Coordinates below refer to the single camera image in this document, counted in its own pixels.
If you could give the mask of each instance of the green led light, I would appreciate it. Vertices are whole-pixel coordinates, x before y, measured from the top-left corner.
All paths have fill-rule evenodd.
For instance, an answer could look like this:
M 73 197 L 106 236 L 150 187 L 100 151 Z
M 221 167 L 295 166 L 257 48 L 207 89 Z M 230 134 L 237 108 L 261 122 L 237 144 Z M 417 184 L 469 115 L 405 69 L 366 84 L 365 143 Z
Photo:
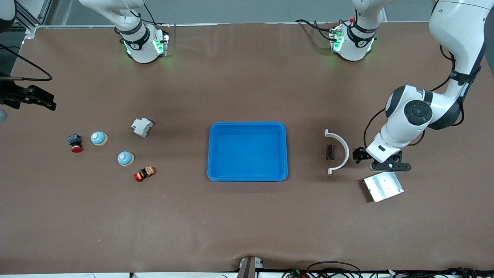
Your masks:
M 157 41 L 153 41 L 153 42 L 154 42 L 154 46 L 155 46 L 155 48 L 156 48 L 156 52 L 157 52 L 158 54 L 163 53 L 163 44 L 162 44 L 162 43 L 160 43 L 159 41 L 158 41 L 158 42 L 157 42 Z
M 127 54 L 129 56 L 132 56 L 132 54 L 130 54 L 130 50 L 128 49 L 128 45 L 127 45 L 127 43 L 125 41 L 123 42 L 123 45 L 125 46 L 125 49 L 127 49 Z
M 341 45 L 343 44 L 344 41 L 345 41 L 345 38 L 343 36 L 340 36 L 339 39 L 334 44 L 333 50 L 336 52 L 340 51 Z
M 370 41 L 369 43 L 369 48 L 367 48 L 367 52 L 370 51 L 371 47 L 372 47 L 372 43 L 374 42 L 374 38 Z

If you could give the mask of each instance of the plastic tray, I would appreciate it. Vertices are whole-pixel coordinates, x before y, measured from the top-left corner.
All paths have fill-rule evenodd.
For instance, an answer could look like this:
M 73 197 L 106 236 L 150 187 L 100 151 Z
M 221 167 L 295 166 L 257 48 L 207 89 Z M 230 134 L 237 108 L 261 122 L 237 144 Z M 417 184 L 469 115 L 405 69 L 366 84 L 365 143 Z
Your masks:
M 209 131 L 207 176 L 214 182 L 279 182 L 288 176 L 280 122 L 221 122 Z

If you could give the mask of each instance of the blue dome object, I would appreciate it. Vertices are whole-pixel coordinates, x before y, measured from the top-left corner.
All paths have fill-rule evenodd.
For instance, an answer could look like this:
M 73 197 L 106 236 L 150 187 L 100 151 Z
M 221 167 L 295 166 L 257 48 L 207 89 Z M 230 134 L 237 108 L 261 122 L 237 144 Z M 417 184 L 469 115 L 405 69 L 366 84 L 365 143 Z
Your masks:
M 128 151 L 123 151 L 118 155 L 117 161 L 122 166 L 128 166 L 134 162 L 134 155 Z
M 108 141 L 108 136 L 104 132 L 96 131 L 91 135 L 91 142 L 96 146 L 104 145 L 106 141 Z

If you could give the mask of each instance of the metal frame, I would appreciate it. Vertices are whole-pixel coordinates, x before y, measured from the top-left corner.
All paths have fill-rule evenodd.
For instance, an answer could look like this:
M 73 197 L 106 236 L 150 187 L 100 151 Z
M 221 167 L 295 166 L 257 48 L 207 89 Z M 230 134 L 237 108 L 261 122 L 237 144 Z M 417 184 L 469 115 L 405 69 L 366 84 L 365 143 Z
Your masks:
M 26 28 L 26 34 L 36 33 L 38 26 L 42 25 L 19 1 L 15 1 L 17 4 L 17 14 L 15 18 L 17 21 Z
M 46 16 L 48 12 L 51 10 L 51 6 L 53 5 L 53 0 L 45 0 L 43 2 L 43 6 L 41 7 L 40 14 L 38 15 L 38 19 L 42 24 L 46 24 Z

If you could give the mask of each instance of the white curved bracket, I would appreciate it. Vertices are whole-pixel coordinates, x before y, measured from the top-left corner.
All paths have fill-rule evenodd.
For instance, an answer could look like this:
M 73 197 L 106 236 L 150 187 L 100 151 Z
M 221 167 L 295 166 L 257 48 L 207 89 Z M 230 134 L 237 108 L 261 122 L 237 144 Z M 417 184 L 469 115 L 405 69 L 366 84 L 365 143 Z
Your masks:
M 343 160 L 343 163 L 340 166 L 328 169 L 328 175 L 331 175 L 334 170 L 340 169 L 341 167 L 345 166 L 345 164 L 348 162 L 348 158 L 350 157 L 350 148 L 348 147 L 346 141 L 340 135 L 330 133 L 328 130 L 325 130 L 324 136 L 338 140 L 338 142 L 340 142 L 343 145 L 343 148 L 345 148 L 345 160 Z

